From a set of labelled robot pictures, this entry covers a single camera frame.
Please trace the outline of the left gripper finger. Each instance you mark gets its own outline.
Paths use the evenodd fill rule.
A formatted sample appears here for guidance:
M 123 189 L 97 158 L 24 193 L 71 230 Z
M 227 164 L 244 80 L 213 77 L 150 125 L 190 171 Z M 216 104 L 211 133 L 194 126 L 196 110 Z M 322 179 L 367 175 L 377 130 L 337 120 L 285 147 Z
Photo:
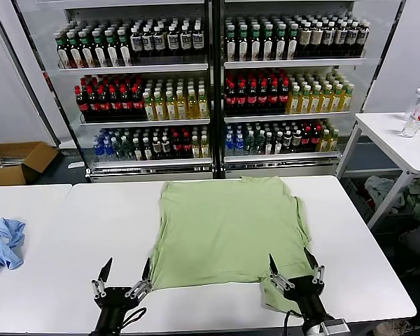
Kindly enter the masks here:
M 113 259 L 109 258 L 107 263 L 101 268 L 97 279 L 92 280 L 92 290 L 94 292 L 94 298 L 104 298 L 106 296 L 106 282 L 111 271 Z
M 125 298 L 143 300 L 151 292 L 151 289 L 151 259 L 148 258 L 143 268 L 141 280 L 125 293 Z

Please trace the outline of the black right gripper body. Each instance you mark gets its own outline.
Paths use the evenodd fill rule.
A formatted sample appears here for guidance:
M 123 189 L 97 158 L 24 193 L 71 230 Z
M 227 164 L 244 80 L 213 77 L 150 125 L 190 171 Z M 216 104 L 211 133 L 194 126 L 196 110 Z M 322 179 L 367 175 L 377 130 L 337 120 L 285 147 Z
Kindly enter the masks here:
M 322 322 L 328 319 L 329 314 L 320 299 L 325 287 L 322 280 L 314 280 L 313 276 L 300 276 L 289 279 L 288 282 L 292 286 L 283 296 L 297 303 L 305 321 Z

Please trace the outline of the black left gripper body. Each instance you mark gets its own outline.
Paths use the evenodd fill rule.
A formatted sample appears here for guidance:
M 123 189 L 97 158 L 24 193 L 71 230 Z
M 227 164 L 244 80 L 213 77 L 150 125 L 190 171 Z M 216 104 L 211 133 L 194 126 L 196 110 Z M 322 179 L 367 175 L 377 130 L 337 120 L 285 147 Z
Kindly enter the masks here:
M 121 333 L 124 328 L 144 316 L 144 308 L 139 307 L 140 300 L 125 298 L 125 293 L 129 289 L 129 287 L 108 287 L 105 290 L 105 297 L 94 300 L 100 308 L 94 333 Z

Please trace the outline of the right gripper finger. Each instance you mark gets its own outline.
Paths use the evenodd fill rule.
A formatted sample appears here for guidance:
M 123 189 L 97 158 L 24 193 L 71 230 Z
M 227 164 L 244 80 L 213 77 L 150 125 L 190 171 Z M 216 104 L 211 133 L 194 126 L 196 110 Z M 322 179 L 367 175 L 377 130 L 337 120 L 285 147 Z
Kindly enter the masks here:
M 311 254 L 311 252 L 307 248 L 304 248 L 304 254 L 306 255 L 308 263 L 314 272 L 312 283 L 323 285 L 325 283 L 324 282 L 325 266 L 318 264 L 314 255 Z
M 279 273 L 271 253 L 269 254 L 269 271 L 270 281 L 279 292 L 290 291 L 291 289 L 295 288 L 293 283 L 291 283 L 285 276 Z

